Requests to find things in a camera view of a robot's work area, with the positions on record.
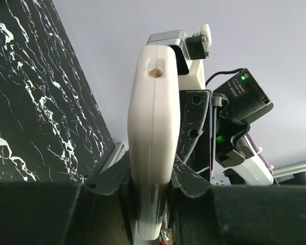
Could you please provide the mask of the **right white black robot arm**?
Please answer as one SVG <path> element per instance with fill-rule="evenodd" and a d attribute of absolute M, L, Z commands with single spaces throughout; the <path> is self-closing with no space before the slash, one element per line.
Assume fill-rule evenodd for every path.
<path fill-rule="evenodd" d="M 188 169 L 214 185 L 271 185 L 272 168 L 249 131 L 273 102 L 248 69 L 228 74 L 213 91 L 200 69 L 179 77 L 182 122 L 174 169 Z"/>

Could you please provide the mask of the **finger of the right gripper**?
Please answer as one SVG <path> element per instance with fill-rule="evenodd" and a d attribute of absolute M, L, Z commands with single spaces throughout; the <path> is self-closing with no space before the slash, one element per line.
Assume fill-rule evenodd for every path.
<path fill-rule="evenodd" d="M 211 123 L 208 90 L 180 91 L 181 129 L 177 157 L 187 163 L 193 151 L 200 151 L 201 159 L 210 162 Z"/>

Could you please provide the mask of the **white remote control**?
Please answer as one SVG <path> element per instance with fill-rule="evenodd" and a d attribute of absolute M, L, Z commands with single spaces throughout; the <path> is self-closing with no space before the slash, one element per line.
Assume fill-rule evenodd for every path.
<path fill-rule="evenodd" d="M 128 118 L 136 224 L 142 240 L 158 238 L 171 180 L 181 112 L 175 52 L 146 45 L 139 54 Z"/>

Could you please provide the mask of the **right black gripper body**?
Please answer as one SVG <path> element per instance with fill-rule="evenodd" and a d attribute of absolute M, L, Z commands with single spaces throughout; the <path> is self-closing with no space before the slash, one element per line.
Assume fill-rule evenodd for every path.
<path fill-rule="evenodd" d="M 238 141 L 245 135 L 245 122 L 225 117 L 229 104 L 225 94 L 212 94 L 202 134 L 191 154 L 191 168 L 207 181 L 214 177 L 215 163 L 227 168 L 244 161 Z"/>

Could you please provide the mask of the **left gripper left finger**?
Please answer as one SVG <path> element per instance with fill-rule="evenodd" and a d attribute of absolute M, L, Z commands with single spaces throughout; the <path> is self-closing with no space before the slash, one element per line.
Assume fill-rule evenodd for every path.
<path fill-rule="evenodd" d="M 0 182 L 0 244 L 132 244 L 125 153 L 86 183 Z"/>

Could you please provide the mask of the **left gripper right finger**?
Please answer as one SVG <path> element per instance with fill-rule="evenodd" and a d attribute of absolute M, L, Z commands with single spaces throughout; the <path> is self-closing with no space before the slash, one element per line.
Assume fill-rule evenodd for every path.
<path fill-rule="evenodd" d="M 175 159 L 174 244 L 306 244 L 306 186 L 214 186 Z"/>

